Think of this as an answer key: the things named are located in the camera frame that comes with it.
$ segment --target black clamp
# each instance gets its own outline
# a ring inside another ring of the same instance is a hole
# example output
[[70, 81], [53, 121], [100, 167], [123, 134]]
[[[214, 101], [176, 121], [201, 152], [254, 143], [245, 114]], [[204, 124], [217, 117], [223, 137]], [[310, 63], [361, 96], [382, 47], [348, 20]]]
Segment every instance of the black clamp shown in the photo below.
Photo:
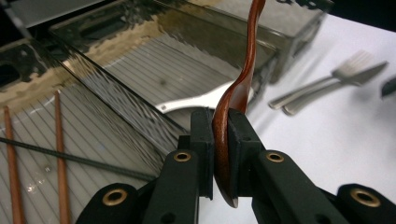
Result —
[[[396, 222], [396, 205], [374, 189], [344, 185], [336, 196], [319, 189], [288, 155], [266, 150], [244, 114], [231, 110], [229, 116], [234, 197], [253, 198], [259, 223]], [[122, 184], [99, 190], [78, 223], [198, 223], [199, 197], [213, 197], [211, 118], [210, 110], [195, 111], [191, 135], [180, 136], [156, 180], [139, 190]]]

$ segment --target white surface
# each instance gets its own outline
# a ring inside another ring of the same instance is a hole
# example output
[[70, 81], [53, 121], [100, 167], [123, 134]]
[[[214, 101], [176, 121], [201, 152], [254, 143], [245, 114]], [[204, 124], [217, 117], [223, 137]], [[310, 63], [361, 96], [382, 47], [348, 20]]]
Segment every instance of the white surface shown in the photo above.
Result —
[[[319, 77], [363, 49], [388, 67], [366, 85], [328, 94], [294, 117], [268, 107], [268, 101]], [[396, 33], [328, 16], [307, 53], [248, 118], [267, 149], [290, 155], [320, 188], [358, 183], [396, 203], [396, 94], [380, 98], [380, 88], [396, 76]], [[218, 191], [214, 201], [201, 199], [200, 223], [257, 223], [250, 199], [228, 207]]]

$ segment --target wooden stick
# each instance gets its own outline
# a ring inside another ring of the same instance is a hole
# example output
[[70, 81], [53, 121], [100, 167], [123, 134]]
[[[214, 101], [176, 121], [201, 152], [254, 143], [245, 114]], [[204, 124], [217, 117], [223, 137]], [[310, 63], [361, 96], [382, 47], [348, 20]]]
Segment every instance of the wooden stick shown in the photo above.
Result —
[[[6, 138], [13, 140], [11, 117], [8, 106], [4, 107], [4, 118], [6, 124]], [[11, 191], [12, 219], [14, 224], [24, 223], [24, 214], [21, 198], [21, 182], [18, 175], [17, 153], [14, 146], [7, 144], [9, 188]]]
[[[59, 92], [55, 95], [56, 149], [64, 152], [64, 134], [62, 127], [61, 100]], [[70, 223], [69, 191], [67, 185], [66, 160], [58, 158], [58, 194], [61, 224]]]

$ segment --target wooden spoon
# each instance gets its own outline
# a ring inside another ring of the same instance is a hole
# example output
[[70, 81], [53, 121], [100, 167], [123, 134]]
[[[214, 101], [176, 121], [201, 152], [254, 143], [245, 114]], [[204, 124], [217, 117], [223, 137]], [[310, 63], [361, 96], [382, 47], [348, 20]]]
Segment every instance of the wooden spoon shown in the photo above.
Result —
[[252, 2], [247, 20], [247, 56], [238, 79], [222, 95], [212, 120], [215, 137], [215, 179], [224, 200], [231, 207], [238, 206], [238, 200], [231, 186], [231, 170], [228, 153], [227, 119], [230, 108], [245, 113], [248, 104], [248, 92], [256, 61], [257, 23], [264, 8], [265, 0]]

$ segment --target metal spoon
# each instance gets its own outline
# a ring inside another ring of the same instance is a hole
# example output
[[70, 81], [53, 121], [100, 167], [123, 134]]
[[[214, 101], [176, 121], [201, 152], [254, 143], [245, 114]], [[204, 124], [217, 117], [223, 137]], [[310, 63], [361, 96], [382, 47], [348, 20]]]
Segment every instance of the metal spoon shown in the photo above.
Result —
[[[168, 101], [158, 104], [155, 107], [164, 114], [177, 109], [189, 107], [209, 107], [211, 109], [214, 109], [218, 105], [222, 94], [231, 86], [231, 84], [233, 84], [233, 81], [226, 82], [203, 95]], [[250, 88], [250, 92], [248, 95], [249, 101], [253, 97], [253, 92], [254, 90]]]

